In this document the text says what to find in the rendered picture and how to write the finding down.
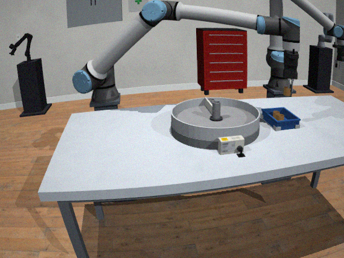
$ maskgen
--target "round gray tray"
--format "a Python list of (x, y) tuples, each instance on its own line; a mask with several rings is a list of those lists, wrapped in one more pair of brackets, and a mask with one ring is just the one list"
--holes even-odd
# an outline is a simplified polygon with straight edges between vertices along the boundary
[(209, 98), (221, 103), (222, 121), (210, 120), (206, 99), (190, 99), (179, 103), (171, 114), (171, 134), (186, 145), (217, 149), (218, 138), (242, 135), (245, 145), (259, 135), (260, 112), (243, 101), (230, 98)]

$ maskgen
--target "table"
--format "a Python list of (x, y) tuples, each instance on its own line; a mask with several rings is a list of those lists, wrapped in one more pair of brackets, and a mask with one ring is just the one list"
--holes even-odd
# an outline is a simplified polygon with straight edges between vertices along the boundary
[(244, 99), (258, 108), (285, 107), (300, 128), (260, 135), (245, 157), (184, 145), (170, 134), (175, 105), (72, 114), (40, 185), (57, 201), (77, 257), (88, 257), (72, 202), (101, 203), (269, 183), (344, 165), (344, 102), (332, 96)]

